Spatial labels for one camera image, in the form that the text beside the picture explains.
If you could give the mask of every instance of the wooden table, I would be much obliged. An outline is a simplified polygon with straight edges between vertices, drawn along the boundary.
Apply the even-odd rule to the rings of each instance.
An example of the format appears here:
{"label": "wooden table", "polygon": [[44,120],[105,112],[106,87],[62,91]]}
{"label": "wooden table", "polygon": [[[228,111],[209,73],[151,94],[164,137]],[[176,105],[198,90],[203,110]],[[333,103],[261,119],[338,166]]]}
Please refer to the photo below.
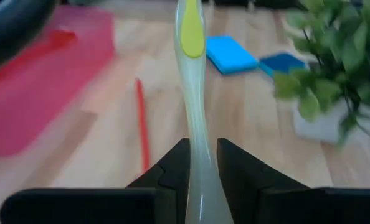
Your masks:
{"label": "wooden table", "polygon": [[[173,44],[175,5],[108,1],[116,14],[118,58],[26,152],[0,159],[0,204],[28,187],[124,187],[141,172],[135,77],[145,86],[152,162],[187,124]],[[254,56],[295,53],[281,12],[205,8],[209,35],[230,34]],[[342,151],[295,136],[289,103],[276,101],[262,72],[223,77],[207,62],[206,118],[212,148],[227,138],[311,187],[370,187],[370,148]]]}

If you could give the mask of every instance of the white flower pot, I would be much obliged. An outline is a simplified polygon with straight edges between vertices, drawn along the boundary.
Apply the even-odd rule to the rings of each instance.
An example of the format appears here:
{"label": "white flower pot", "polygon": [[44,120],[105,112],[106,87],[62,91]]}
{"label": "white flower pot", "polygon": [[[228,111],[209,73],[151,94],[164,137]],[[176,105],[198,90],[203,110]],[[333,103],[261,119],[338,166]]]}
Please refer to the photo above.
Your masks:
{"label": "white flower pot", "polygon": [[[326,114],[320,114],[314,122],[305,121],[298,112],[298,103],[293,105],[293,125],[298,136],[336,144],[339,140],[339,124],[347,114],[347,104],[341,100]],[[361,106],[361,112],[370,116],[370,107]],[[370,120],[359,119],[358,122],[370,132]],[[351,136],[363,134],[359,128],[355,128]]]}

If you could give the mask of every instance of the red stick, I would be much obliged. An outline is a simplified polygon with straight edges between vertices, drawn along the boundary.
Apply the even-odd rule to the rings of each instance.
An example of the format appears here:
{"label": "red stick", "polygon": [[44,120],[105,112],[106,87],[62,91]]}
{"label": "red stick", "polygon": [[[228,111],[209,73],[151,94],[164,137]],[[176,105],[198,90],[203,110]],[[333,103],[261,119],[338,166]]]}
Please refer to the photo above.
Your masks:
{"label": "red stick", "polygon": [[141,152],[142,152],[142,173],[149,169],[150,155],[149,155],[149,140],[148,127],[146,125],[146,109],[145,98],[143,96],[142,82],[139,78],[135,80],[136,99],[138,102],[138,126],[141,136]]}

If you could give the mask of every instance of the toothbrush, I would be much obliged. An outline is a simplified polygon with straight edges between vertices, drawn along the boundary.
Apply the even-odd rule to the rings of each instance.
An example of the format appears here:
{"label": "toothbrush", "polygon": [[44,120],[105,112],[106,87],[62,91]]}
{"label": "toothbrush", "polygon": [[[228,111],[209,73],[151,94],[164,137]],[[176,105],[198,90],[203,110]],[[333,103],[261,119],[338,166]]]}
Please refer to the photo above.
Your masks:
{"label": "toothbrush", "polygon": [[204,117],[205,33],[201,0],[179,0],[174,44],[191,140],[186,224],[231,224],[233,220],[210,152]]}

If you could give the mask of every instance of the red cutting board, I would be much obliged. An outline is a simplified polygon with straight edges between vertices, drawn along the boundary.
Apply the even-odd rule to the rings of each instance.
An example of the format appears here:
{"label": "red cutting board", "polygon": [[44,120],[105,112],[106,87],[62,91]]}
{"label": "red cutting board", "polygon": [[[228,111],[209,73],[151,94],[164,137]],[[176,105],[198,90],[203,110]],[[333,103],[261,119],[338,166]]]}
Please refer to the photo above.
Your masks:
{"label": "red cutting board", "polygon": [[114,55],[110,13],[59,7],[41,35],[0,68],[0,156],[23,151]]}

